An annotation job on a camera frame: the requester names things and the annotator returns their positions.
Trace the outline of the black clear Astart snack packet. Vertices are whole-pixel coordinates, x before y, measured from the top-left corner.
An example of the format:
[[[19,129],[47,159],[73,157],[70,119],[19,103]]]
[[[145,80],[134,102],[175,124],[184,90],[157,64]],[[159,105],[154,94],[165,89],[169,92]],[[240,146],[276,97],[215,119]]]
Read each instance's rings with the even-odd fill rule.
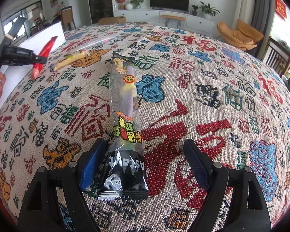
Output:
[[[149,195],[134,61],[116,52],[111,58],[109,93],[114,140],[97,190],[100,200],[144,200]]]

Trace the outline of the red snack packet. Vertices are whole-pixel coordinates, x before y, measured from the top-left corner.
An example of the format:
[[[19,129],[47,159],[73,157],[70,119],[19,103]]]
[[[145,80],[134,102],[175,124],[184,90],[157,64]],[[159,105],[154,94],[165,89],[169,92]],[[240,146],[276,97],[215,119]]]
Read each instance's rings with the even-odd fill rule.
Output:
[[[42,48],[42,50],[40,51],[40,53],[38,54],[38,56],[41,56],[44,58],[44,63],[42,63],[42,61],[39,62],[35,62],[33,63],[33,67],[31,70],[31,77],[33,79],[36,79],[38,77],[38,75],[40,74],[40,72],[42,71],[44,64],[47,61],[47,58],[49,56],[49,53],[51,52],[51,49],[55,43],[57,39],[57,36],[52,37],[46,44],[45,46]]]

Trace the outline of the white cardboard box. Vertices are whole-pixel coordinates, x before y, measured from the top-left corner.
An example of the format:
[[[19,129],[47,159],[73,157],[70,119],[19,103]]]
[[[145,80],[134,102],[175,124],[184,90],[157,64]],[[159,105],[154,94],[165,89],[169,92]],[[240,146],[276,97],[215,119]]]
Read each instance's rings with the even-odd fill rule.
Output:
[[[24,17],[19,17],[4,36],[0,44],[0,68],[2,65],[25,66],[35,63],[45,64],[46,56],[40,54],[42,47],[52,37],[56,37],[57,41],[50,51],[55,50],[66,41],[62,23],[58,21],[34,34],[23,42],[22,46],[14,46],[12,41],[17,36],[25,20]]]

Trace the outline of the brown dining chair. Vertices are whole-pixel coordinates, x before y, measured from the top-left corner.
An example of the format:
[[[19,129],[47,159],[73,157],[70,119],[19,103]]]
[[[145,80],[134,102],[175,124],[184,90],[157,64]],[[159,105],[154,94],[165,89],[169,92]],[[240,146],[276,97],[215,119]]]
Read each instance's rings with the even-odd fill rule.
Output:
[[[68,27],[68,30],[72,30],[72,27],[76,29],[74,17],[73,17],[73,8],[72,6],[64,7],[60,10],[61,13],[61,22],[62,26],[65,29],[65,27]]]

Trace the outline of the yellow cake slice packet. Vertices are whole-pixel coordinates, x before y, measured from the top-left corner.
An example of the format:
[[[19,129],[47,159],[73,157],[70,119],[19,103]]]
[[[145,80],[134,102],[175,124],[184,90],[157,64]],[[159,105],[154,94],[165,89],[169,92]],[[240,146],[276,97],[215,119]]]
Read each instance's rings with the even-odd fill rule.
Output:
[[[79,59],[82,59],[82,58],[85,58],[85,57],[89,57],[90,56],[90,53],[89,51],[87,50],[79,50],[75,53],[72,53],[72,54],[69,54],[69,55],[66,55],[64,57],[63,60],[61,60],[59,63],[57,63],[54,68],[53,68],[53,71],[58,71],[60,70],[61,68],[64,68],[66,66],[68,66],[69,64],[79,60]]]

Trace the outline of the brown cardboard box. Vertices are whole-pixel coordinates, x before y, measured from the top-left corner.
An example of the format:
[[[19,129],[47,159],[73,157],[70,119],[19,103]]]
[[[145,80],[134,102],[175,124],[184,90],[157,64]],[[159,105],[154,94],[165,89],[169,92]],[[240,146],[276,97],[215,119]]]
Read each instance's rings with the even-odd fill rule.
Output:
[[[106,18],[101,18],[98,21],[99,25],[112,25],[112,24],[124,24],[124,23],[126,23],[126,17],[124,16],[106,17]]]

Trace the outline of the red flower vase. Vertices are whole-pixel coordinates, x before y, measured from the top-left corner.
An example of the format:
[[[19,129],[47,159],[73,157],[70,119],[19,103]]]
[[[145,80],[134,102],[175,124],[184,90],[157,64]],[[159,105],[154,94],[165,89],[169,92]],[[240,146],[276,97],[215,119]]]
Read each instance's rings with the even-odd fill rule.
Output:
[[[115,0],[115,2],[117,3],[119,10],[125,9],[126,0]]]

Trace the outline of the orange lounge chair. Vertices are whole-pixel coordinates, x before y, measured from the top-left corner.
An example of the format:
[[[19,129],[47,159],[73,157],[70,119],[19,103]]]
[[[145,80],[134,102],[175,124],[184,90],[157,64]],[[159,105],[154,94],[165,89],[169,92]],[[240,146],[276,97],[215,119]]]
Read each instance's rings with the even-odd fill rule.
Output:
[[[264,38],[261,32],[240,19],[237,19],[236,28],[234,30],[231,30],[223,21],[217,24],[217,30],[226,43],[242,51],[256,48],[257,43]]]

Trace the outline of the white tv cabinet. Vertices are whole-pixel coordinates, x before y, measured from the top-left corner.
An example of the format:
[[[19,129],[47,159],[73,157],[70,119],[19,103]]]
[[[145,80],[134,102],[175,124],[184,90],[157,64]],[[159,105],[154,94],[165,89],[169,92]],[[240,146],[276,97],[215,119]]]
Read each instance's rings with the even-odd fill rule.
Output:
[[[152,25],[195,32],[209,37],[213,36],[216,26],[214,21],[198,16],[158,9],[115,10],[113,15],[125,17],[127,22],[145,22]]]

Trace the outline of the green plant with white vase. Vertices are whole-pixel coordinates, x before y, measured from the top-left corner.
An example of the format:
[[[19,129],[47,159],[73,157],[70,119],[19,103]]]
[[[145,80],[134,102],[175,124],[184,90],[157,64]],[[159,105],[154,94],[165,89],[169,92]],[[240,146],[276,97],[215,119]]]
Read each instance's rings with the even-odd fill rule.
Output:
[[[145,0],[130,0],[130,3],[126,4],[125,9],[140,9],[141,4],[143,4]]]

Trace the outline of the small wooden stool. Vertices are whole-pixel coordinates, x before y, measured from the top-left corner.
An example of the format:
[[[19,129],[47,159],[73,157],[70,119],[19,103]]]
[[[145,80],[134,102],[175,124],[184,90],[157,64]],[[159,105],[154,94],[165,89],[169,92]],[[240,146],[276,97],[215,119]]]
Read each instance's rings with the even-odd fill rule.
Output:
[[[174,15],[161,15],[161,18],[165,19],[164,26],[168,27],[170,20],[175,20],[177,23],[177,29],[181,29],[181,23],[185,22],[185,17],[174,16]]]

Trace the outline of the small potted plant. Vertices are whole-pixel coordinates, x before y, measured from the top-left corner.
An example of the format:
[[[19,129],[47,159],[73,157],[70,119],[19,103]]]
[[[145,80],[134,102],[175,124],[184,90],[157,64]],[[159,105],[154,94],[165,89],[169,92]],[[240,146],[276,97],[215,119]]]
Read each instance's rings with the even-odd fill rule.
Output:
[[[199,6],[193,4],[192,9],[193,9],[192,15],[197,16],[197,10],[199,9]]]

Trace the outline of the green potted plant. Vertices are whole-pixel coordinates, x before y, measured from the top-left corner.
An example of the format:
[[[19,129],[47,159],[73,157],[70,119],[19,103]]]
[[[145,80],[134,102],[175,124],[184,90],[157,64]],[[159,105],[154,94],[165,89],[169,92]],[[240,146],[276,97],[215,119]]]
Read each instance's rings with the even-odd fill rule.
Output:
[[[215,17],[216,15],[220,13],[218,9],[216,9],[215,7],[211,7],[209,3],[207,4],[204,2],[200,2],[200,3],[201,3],[200,9],[202,10],[202,13],[204,14],[205,19],[211,20],[213,17]]]

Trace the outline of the red window decoration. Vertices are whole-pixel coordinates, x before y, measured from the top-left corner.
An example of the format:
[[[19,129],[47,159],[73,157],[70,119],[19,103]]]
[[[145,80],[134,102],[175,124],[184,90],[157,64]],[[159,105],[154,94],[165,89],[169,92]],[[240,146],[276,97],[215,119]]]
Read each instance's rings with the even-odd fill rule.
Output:
[[[283,19],[287,18],[287,7],[282,0],[275,0],[275,12]]]

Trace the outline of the grey curtain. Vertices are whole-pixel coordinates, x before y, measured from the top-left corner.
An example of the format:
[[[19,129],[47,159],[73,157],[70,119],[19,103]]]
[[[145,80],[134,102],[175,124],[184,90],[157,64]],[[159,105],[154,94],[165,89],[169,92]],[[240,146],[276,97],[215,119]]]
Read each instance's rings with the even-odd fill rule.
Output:
[[[255,0],[252,26],[264,35],[252,50],[252,55],[261,60],[269,39],[275,12],[275,0]]]

